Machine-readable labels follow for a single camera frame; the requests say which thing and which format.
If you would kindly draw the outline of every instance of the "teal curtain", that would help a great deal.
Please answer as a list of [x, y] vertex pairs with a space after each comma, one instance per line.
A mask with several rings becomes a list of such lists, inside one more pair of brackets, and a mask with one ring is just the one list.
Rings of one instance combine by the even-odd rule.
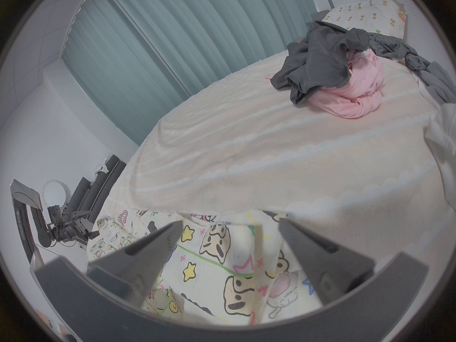
[[211, 83], [306, 34], [313, 0], [86, 0], [63, 60], [134, 142]]

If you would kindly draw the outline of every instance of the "mattress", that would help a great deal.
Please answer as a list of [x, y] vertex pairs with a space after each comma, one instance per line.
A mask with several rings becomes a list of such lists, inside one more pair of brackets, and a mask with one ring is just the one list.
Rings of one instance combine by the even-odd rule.
[[165, 115], [113, 186], [99, 218], [124, 209], [288, 217], [373, 257], [417, 243], [445, 219], [424, 140], [436, 109], [412, 73], [382, 59], [383, 103], [358, 119], [295, 107], [266, 75], [287, 52], [211, 84]]

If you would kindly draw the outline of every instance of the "pink garment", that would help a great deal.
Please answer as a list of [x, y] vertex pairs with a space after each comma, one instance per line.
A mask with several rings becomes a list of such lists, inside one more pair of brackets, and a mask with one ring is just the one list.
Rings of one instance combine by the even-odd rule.
[[359, 118], [382, 103], [383, 66], [371, 49], [349, 52], [347, 58], [350, 69], [347, 85], [321, 88], [309, 98], [309, 102], [342, 118]]

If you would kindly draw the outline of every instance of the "green curtain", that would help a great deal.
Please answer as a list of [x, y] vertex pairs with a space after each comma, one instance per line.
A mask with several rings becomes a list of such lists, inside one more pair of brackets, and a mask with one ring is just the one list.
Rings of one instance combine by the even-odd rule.
[[314, 12], [313, 0], [86, 0], [62, 58], [140, 144], [191, 95], [304, 36]]

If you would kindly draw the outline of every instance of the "pillow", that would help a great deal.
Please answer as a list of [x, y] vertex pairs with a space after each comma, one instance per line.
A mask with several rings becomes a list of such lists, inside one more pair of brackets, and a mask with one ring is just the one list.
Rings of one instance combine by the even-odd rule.
[[394, 0], [364, 0], [337, 5], [323, 21], [348, 30], [360, 28], [402, 39], [407, 13]]

